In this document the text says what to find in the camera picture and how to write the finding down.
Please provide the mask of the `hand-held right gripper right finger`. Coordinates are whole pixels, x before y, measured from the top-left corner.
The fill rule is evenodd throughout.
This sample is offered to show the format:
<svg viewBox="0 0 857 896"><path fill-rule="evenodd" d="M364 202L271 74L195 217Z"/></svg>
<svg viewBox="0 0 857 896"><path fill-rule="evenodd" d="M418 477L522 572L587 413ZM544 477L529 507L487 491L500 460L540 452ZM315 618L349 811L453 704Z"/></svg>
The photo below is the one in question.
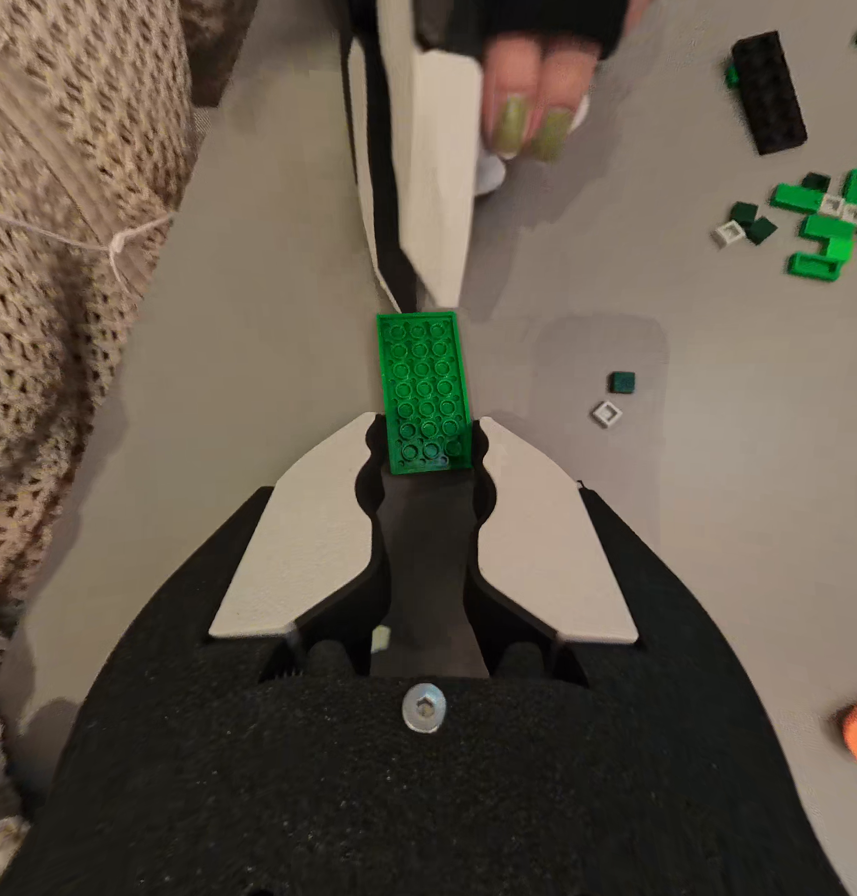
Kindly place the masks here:
<svg viewBox="0 0 857 896"><path fill-rule="evenodd" d="M490 674L535 655L542 674L576 674L575 644L628 647L639 632L578 482L491 417L472 435L465 612Z"/></svg>

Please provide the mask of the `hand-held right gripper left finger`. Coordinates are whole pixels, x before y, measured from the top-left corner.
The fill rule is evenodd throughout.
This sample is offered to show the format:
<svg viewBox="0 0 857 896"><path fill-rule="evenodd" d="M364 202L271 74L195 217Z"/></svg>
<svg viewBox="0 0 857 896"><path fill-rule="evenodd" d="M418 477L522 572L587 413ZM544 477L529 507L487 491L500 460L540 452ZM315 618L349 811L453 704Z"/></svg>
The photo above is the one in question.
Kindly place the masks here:
<svg viewBox="0 0 857 896"><path fill-rule="evenodd" d="M367 676L374 630L390 609L378 509L386 423L362 413L276 481L210 624L215 640L282 638L304 658L341 644Z"/></svg>

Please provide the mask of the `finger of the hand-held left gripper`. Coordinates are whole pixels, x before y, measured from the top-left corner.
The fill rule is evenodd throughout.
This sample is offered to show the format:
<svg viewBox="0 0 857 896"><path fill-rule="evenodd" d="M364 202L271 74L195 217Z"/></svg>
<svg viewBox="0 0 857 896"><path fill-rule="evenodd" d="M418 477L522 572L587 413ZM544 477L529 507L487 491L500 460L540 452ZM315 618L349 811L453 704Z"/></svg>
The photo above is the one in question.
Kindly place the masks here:
<svg viewBox="0 0 857 896"><path fill-rule="evenodd" d="M410 53L409 146L399 183L400 246L440 308L459 307L479 157L479 64L441 50Z"/></svg>
<svg viewBox="0 0 857 896"><path fill-rule="evenodd" d="M346 116L360 217L378 286L399 313L418 310L418 277L400 245L390 94L377 35L346 39Z"/></svg>

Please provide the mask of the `green lego base plate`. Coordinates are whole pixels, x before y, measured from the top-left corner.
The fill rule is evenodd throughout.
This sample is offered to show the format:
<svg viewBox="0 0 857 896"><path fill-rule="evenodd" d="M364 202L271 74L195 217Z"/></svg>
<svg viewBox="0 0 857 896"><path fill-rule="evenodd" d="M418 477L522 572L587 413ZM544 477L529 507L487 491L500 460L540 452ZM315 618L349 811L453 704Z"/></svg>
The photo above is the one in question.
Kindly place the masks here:
<svg viewBox="0 0 857 896"><path fill-rule="evenodd" d="M471 469L471 412L457 314L377 316L393 475Z"/></svg>

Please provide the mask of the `black lego plate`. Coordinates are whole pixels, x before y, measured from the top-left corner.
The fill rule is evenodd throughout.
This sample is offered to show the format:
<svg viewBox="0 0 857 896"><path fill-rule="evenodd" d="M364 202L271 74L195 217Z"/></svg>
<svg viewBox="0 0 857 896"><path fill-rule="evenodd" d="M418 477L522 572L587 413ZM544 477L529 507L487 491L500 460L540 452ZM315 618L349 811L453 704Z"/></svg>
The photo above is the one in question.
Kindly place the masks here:
<svg viewBox="0 0 857 896"><path fill-rule="evenodd" d="M731 48L738 93L759 156L808 140L792 74L776 30L739 39Z"/></svg>

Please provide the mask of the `pile of loose lego pieces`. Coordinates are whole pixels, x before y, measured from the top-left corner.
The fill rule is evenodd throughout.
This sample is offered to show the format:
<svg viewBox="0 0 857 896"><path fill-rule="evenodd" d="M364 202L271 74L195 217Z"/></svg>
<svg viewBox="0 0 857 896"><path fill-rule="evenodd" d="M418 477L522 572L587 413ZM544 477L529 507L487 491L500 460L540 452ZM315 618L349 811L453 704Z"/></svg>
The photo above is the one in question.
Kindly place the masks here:
<svg viewBox="0 0 857 896"><path fill-rule="evenodd" d="M748 135L757 152L740 103L731 52L724 80L738 98ZM786 273L806 280L836 282L852 257L857 239L857 168L849 170L838 189L833 188L831 176L816 171L806 173L797 183L781 182L773 188L768 202L771 208L799 215L799 237L816 244L816 249L793 252L785 264Z"/></svg>

